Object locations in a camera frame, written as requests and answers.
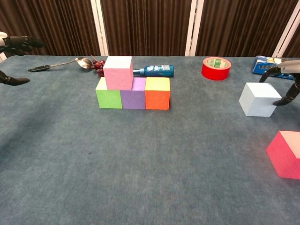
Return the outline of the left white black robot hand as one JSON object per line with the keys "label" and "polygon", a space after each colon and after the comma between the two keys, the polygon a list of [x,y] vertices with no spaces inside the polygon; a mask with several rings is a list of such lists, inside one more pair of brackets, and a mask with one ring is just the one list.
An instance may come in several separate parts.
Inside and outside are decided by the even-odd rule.
{"label": "left white black robot hand", "polygon": [[[15,55],[23,56],[24,52],[31,52],[32,48],[42,48],[45,43],[35,37],[29,36],[9,36],[5,32],[0,32],[0,53],[12,53]],[[7,76],[4,72],[0,72],[0,83],[10,86],[19,86],[26,84],[30,81],[28,78],[13,78]]]}

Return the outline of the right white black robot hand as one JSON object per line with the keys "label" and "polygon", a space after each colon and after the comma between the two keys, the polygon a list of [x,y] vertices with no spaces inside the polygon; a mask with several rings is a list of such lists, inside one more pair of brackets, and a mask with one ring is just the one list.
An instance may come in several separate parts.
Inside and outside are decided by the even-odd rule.
{"label": "right white black robot hand", "polygon": [[300,93],[300,60],[287,60],[277,67],[268,69],[260,78],[260,83],[264,82],[269,76],[279,76],[280,74],[290,74],[294,77],[294,84],[287,91],[286,95],[281,100],[275,101],[273,105],[283,106],[292,102]]}

